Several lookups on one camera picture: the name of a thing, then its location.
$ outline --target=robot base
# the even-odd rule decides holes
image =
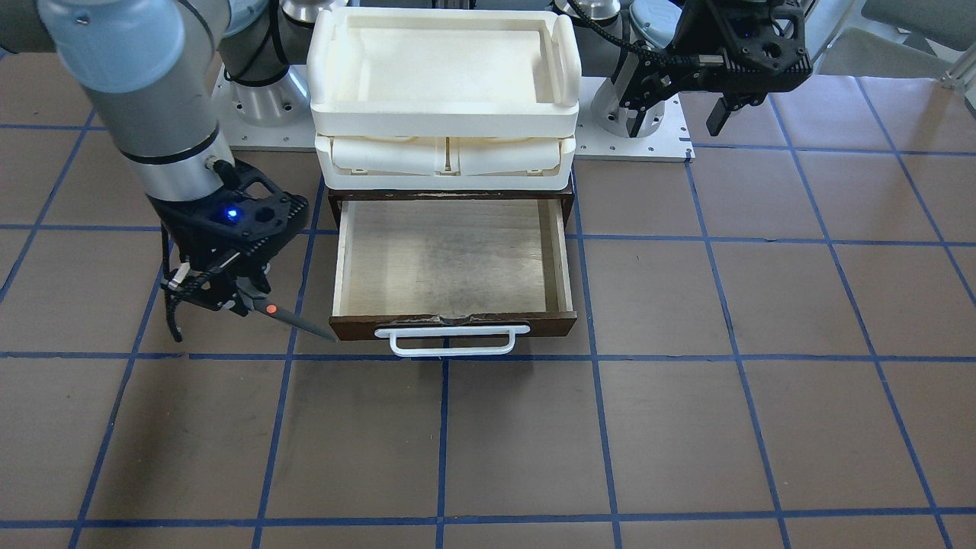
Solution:
[[[304,65],[293,65],[292,69],[302,78],[305,77]],[[237,112],[232,87],[224,80],[223,66],[211,101],[231,150],[315,152],[315,124],[311,113],[281,126],[258,126],[250,123]]]
[[[585,76],[580,85],[580,115],[576,124],[577,158],[684,162],[695,157],[684,111],[677,96],[664,101],[665,114],[661,117],[661,125],[645,138],[623,138],[601,128],[593,119],[590,105],[604,80],[606,78]]]

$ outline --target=white plastic box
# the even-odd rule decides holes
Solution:
[[[337,190],[560,190],[579,112],[572,22],[550,12],[323,11],[308,88]]]

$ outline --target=white tray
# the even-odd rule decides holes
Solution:
[[[550,12],[341,8],[308,52],[320,135],[568,138],[581,67]]]

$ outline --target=drawer handle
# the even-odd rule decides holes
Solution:
[[[376,330],[376,337],[389,338],[389,347],[398,357],[468,357],[509,353],[515,347],[515,335],[524,333],[529,333],[529,326],[425,326],[418,328],[381,328]],[[472,335],[507,335],[508,342],[501,347],[461,347],[457,349],[403,349],[397,344],[397,340],[401,338]]]

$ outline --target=white clip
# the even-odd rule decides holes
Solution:
[[[173,275],[173,278],[166,284],[171,290],[175,290],[180,287],[183,283],[183,279],[186,278],[186,274],[189,273],[189,263],[180,263],[180,268],[177,269],[177,273]]]

